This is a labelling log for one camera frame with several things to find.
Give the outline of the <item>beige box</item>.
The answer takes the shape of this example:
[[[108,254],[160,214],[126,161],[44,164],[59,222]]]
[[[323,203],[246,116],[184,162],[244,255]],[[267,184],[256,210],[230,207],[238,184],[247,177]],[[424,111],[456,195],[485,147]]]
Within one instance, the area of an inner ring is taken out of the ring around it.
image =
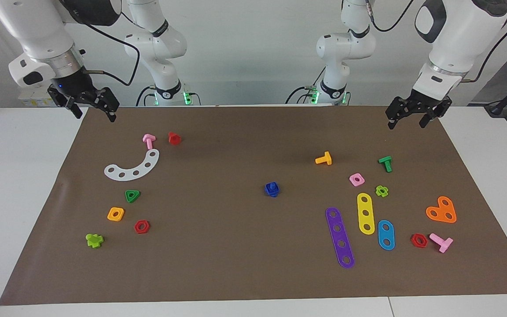
[[[20,88],[18,100],[26,107],[57,107],[45,87]]]

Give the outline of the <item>white curved five-hole plate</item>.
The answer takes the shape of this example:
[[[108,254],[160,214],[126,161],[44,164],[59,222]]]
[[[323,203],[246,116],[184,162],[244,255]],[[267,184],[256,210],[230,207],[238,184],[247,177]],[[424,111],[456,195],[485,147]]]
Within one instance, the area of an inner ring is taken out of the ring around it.
[[[110,164],[104,168],[104,175],[117,182],[130,182],[149,174],[158,163],[160,151],[153,148],[146,152],[141,164],[133,168],[121,168],[118,165]]]

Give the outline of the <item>yellow three-hole plate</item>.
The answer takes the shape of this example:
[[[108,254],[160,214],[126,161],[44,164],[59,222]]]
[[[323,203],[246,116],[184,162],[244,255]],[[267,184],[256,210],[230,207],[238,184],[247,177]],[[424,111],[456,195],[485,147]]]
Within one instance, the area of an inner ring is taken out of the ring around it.
[[[358,226],[365,235],[375,232],[375,219],[372,198],[368,193],[359,193],[357,196]]]

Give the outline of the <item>orange three-hole angled plate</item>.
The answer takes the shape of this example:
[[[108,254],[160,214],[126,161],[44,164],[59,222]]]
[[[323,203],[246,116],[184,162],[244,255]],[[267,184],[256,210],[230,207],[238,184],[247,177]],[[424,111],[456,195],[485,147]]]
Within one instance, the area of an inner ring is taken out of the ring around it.
[[[457,221],[456,210],[452,200],[447,196],[438,197],[438,206],[429,206],[425,210],[426,216],[433,221],[455,223]]]

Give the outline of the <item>blue two-hole plate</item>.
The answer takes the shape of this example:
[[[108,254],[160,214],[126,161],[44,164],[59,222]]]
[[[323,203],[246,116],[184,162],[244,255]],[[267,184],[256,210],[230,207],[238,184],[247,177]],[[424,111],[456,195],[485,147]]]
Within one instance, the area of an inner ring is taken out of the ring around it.
[[[392,251],[396,247],[396,232],[394,226],[386,219],[382,219],[378,222],[378,244],[386,251]]]

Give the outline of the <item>purple four-hole plate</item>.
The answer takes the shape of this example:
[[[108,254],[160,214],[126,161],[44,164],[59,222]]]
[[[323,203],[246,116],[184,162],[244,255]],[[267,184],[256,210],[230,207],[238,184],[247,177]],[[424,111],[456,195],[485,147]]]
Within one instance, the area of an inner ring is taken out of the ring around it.
[[[328,207],[325,215],[338,264],[342,268],[350,269],[355,265],[355,258],[342,214],[336,207]]]

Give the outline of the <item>brown table mat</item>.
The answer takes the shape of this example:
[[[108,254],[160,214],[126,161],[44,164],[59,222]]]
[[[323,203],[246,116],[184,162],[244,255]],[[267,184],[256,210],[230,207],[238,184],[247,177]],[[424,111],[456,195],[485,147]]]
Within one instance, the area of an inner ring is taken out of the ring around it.
[[[0,305],[507,293],[507,237],[439,121],[388,128],[382,107],[123,108],[89,110],[0,298]],[[168,132],[182,138],[169,144]],[[154,169],[117,182],[156,136]],[[332,165],[315,158],[330,152]],[[391,173],[378,159],[392,156]],[[365,183],[354,187],[352,174]],[[276,182],[270,197],[265,185]],[[387,197],[375,188],[384,185]],[[141,195],[134,203],[125,191]],[[375,232],[358,226],[372,198]],[[453,224],[425,210],[449,197]],[[121,221],[109,221],[121,207]],[[336,207],[355,258],[336,259],[325,211]],[[146,219],[148,233],[135,233]],[[396,232],[378,244],[378,222]],[[87,246],[87,233],[104,237]],[[415,247],[411,236],[428,239]],[[431,241],[453,239],[445,253]]]

